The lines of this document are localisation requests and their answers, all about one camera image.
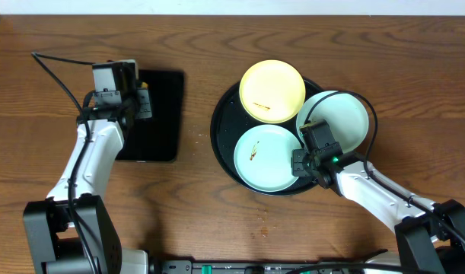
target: wooden table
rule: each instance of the wooden table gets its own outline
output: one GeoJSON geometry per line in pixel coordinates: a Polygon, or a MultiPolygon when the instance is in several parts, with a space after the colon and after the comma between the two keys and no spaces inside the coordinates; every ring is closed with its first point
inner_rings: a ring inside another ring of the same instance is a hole
{"type": "MultiPolygon", "coordinates": [[[[186,73],[173,164],[116,162],[105,197],[124,247],[160,258],[318,260],[397,250],[388,228],[330,190],[255,194],[212,152],[218,99],[255,62],[281,59],[325,88],[365,95],[372,161],[415,193],[465,205],[465,18],[4,16],[0,24],[0,272],[33,272],[22,212],[61,176],[77,111],[30,52],[137,59],[186,73]]],[[[47,62],[80,100],[91,69],[47,62]]]]}

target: black cable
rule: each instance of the black cable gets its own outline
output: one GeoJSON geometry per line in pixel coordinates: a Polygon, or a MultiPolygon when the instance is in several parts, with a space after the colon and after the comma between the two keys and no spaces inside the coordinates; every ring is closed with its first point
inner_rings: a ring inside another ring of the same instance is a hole
{"type": "Polygon", "coordinates": [[[334,95],[337,95],[337,94],[350,94],[351,96],[353,97],[357,97],[361,100],[363,100],[368,106],[369,108],[371,109],[371,112],[372,112],[372,116],[373,116],[373,119],[374,119],[374,131],[373,131],[373,134],[372,134],[372,137],[371,137],[371,141],[369,142],[369,146],[368,146],[368,150],[366,151],[366,155],[365,155],[365,159],[364,159],[364,162],[363,162],[363,166],[364,166],[364,170],[366,172],[366,174],[368,175],[368,177],[370,177],[374,182],[376,182],[377,184],[379,184],[380,186],[382,186],[384,189],[392,192],[392,194],[400,197],[402,200],[404,200],[405,202],[408,203],[408,205],[413,205],[415,206],[417,209],[420,209],[422,210],[425,214],[427,214],[428,216],[430,216],[431,218],[433,218],[434,220],[436,220],[437,223],[439,223],[442,227],[444,227],[445,229],[447,229],[448,232],[450,232],[454,237],[456,237],[462,244],[465,245],[465,237],[462,235],[462,233],[457,230],[456,228],[452,228],[449,224],[447,224],[444,220],[442,220],[441,218],[439,218],[434,212],[432,212],[430,209],[427,209],[426,207],[424,207],[424,205],[418,203],[417,201],[414,201],[413,198],[410,196],[410,197],[406,197],[404,196],[402,193],[399,193],[397,190],[395,190],[394,188],[392,188],[391,186],[388,186],[387,184],[383,183],[381,180],[379,180],[375,175],[374,175],[374,172],[372,170],[369,170],[368,168],[368,161],[369,161],[369,155],[371,154],[371,150],[372,150],[372,147],[373,147],[373,144],[374,144],[374,140],[376,139],[376,135],[377,135],[377,115],[376,115],[376,111],[374,110],[374,107],[372,106],[372,104],[369,102],[368,99],[366,99],[365,97],[363,97],[362,95],[358,94],[358,93],[355,93],[355,92],[352,92],[352,91],[336,91],[336,92],[333,92],[331,94],[328,94],[327,96],[325,97],[322,97],[320,98],[313,106],[312,108],[310,109],[310,111],[308,112],[308,115],[307,115],[307,118],[305,119],[305,122],[304,123],[308,123],[308,118],[310,117],[310,115],[313,113],[315,107],[318,106],[318,104],[320,104],[322,101],[326,100],[328,97],[332,97],[334,95]]]}
{"type": "Polygon", "coordinates": [[[325,263],[317,264],[314,266],[305,266],[299,269],[295,269],[287,272],[286,274],[302,274],[307,271],[315,271],[322,269],[374,269],[374,270],[384,270],[384,271],[393,271],[401,273],[416,273],[416,274],[437,274],[436,272],[427,271],[427,270],[417,270],[410,269],[402,266],[390,266],[378,263],[325,263]]]}
{"type": "MultiPolygon", "coordinates": [[[[36,62],[38,64],[40,64],[40,66],[44,69],[44,71],[47,72],[56,81],[56,83],[59,84],[59,86],[66,92],[66,94],[70,97],[70,99],[72,99],[73,103],[75,104],[78,111],[80,112],[80,115],[81,115],[82,119],[84,120],[85,131],[87,132],[87,136],[85,137],[83,148],[81,149],[80,154],[78,155],[77,160],[75,162],[75,165],[73,166],[72,175],[68,179],[68,210],[70,212],[70,217],[73,220],[73,224],[75,225],[75,230],[77,231],[77,234],[80,237],[81,245],[83,247],[83,251],[84,251],[85,255],[87,256],[87,259],[88,259],[88,262],[90,263],[90,267],[92,269],[92,272],[94,274],[98,274],[100,272],[98,270],[97,264],[94,261],[94,257],[92,255],[90,247],[88,246],[87,239],[85,238],[85,235],[83,234],[83,231],[81,229],[78,213],[75,211],[75,207],[74,207],[74,204],[73,204],[73,195],[74,195],[73,190],[74,190],[74,185],[75,185],[75,178],[76,178],[76,175],[77,175],[77,172],[78,172],[78,167],[80,166],[80,163],[83,160],[85,152],[87,151],[87,147],[88,147],[88,144],[90,143],[90,137],[91,137],[90,136],[90,127],[88,126],[87,117],[84,115],[83,110],[80,107],[80,104],[75,99],[75,96],[73,96],[72,92],[41,61],[41,59],[39,58],[39,57],[41,57],[41,55],[38,54],[38,53],[32,53],[32,56],[34,57],[36,62]]],[[[48,58],[48,59],[59,60],[56,57],[51,57],[51,58],[48,58]]]]}
{"type": "Polygon", "coordinates": [[[56,61],[61,61],[61,62],[69,62],[69,63],[72,63],[72,64],[79,64],[79,65],[93,65],[94,64],[92,62],[70,60],[70,59],[59,58],[59,57],[55,57],[55,56],[47,56],[47,55],[40,54],[40,53],[32,53],[32,54],[33,54],[33,56],[37,56],[37,57],[40,57],[40,58],[46,58],[46,59],[51,59],[51,60],[56,60],[56,61]]]}

